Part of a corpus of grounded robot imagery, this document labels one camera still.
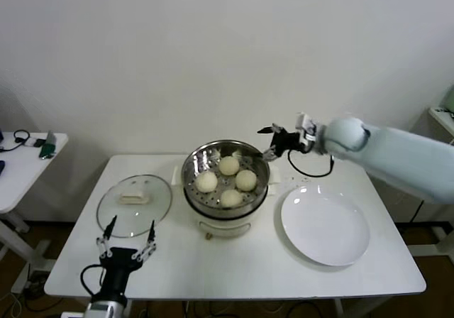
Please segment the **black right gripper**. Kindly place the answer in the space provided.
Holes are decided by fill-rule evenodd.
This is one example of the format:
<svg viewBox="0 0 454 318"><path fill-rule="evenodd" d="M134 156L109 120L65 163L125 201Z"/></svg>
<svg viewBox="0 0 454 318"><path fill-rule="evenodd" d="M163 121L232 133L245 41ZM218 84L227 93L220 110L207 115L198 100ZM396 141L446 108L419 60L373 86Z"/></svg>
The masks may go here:
<svg viewBox="0 0 454 318"><path fill-rule="evenodd" d="M266 126L259 131L259 134L273 134L271 147L265 150L261 154L261 158L264 161L274 161L280 158L280 153L284 153L287 150L295 150L300 153L307 153L307 147L301 142L300 132L288 132L283 127L277 124Z"/></svg>

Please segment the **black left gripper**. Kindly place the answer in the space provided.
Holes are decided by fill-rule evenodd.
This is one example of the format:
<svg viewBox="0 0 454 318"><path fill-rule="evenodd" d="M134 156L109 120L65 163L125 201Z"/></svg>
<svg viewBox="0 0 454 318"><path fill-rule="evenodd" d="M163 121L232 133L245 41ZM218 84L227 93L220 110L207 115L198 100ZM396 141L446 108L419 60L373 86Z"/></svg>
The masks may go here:
<svg viewBox="0 0 454 318"><path fill-rule="evenodd" d="M145 246L141 250L132 248L111 249L109 240L116 223L117 216L104 229L102 237L96 239L99 249L100 264L106 271L99 291L103 299L125 299L125 291L129 276L139 270L156 250L155 220L152 220Z"/></svg>

